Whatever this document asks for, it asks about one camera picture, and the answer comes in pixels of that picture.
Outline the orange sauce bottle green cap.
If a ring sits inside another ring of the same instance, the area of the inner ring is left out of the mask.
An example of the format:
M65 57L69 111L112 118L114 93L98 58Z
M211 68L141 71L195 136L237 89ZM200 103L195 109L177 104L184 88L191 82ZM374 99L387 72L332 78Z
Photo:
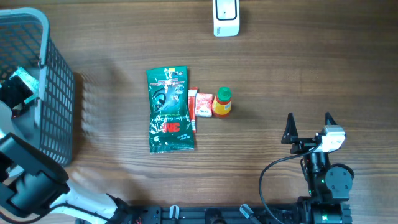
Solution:
M213 100L212 112L213 115L222 118L229 115L231 111L231 99L232 91L230 88L223 86L221 87Z

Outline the small red white packet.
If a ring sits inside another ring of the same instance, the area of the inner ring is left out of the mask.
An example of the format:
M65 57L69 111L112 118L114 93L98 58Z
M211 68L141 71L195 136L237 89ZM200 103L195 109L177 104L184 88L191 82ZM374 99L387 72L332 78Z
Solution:
M213 95L207 93L197 93L195 99L195 115L199 117L212 117Z

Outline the red stick packet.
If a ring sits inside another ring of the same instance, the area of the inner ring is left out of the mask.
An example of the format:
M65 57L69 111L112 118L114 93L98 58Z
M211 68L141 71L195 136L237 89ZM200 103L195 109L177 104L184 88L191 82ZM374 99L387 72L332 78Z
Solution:
M198 92L197 87L193 87L188 90L188 110L190 113L190 123L192 125L193 133L196 133L196 118L195 118L195 105L196 105L196 95Z

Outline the green 3M product pouch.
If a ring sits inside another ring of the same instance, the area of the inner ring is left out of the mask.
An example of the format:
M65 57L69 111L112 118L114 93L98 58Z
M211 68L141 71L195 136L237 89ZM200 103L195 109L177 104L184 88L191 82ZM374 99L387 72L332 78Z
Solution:
M195 140L188 110L186 66L146 70L151 154L191 151Z

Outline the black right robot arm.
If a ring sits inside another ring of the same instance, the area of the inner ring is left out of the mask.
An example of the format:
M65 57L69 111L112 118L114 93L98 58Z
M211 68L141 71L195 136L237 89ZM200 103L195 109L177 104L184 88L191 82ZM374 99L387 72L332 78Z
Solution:
M290 153L299 156L300 166L308 185L308 197L299 197L299 223L352 223L347 204L353 186L354 172L347 165L331 164L329 154L339 150L346 139L344 129L330 113L325 114L323 129L311 138L301 138L294 116L289 113L281 139L292 146Z

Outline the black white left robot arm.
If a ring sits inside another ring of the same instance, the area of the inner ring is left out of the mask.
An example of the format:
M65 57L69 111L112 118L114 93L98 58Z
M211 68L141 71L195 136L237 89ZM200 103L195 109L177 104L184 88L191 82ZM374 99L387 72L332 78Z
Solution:
M64 213L89 223L127 223L129 205L108 194L94 194L68 178L63 167L25 138L12 122L13 107L38 92L35 83L12 75L1 83L1 180L13 165L22 168L9 185L1 184L1 206L26 218Z

